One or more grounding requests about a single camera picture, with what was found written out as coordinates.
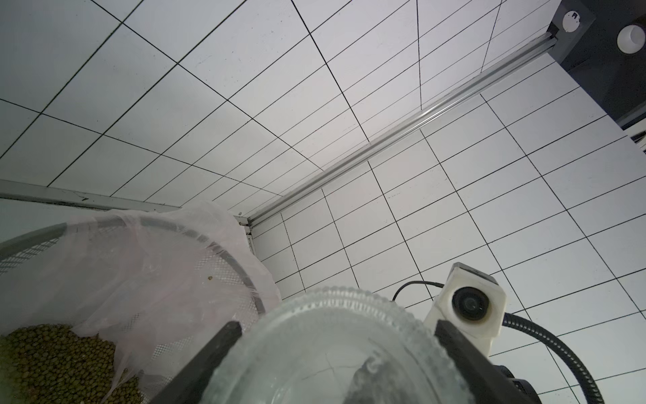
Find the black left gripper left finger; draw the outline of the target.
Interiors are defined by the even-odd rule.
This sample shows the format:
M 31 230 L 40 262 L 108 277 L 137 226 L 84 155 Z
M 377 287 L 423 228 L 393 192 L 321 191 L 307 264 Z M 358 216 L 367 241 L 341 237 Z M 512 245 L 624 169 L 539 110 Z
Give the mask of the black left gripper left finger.
M 214 371 L 242 337 L 239 322 L 230 321 L 163 388 L 151 404 L 199 403 Z

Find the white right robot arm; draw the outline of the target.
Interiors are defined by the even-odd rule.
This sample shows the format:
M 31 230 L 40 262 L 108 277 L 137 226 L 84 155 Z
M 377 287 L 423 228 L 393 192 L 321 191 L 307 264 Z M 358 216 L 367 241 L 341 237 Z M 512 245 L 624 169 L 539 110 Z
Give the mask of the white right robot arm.
M 501 328 L 524 333 L 561 358 L 577 380 L 588 403 L 604 402 L 591 373 L 574 351 L 547 329 L 505 312 L 506 293 L 493 277 L 455 267 L 444 284 L 426 280 L 409 281 L 400 286 L 392 300 L 395 301 L 406 287 L 418 284 L 441 290 L 433 299 L 433 306 L 424 320 L 430 329 L 434 330 L 441 320 L 448 321 L 483 355 L 490 353 L 493 340 L 500 335 Z

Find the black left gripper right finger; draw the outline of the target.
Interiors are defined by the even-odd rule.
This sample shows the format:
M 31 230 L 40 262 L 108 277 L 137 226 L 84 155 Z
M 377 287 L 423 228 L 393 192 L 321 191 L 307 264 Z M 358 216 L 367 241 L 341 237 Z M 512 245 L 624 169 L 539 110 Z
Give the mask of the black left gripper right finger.
M 533 403 L 452 323 L 438 321 L 434 334 L 466 382 L 475 403 Z

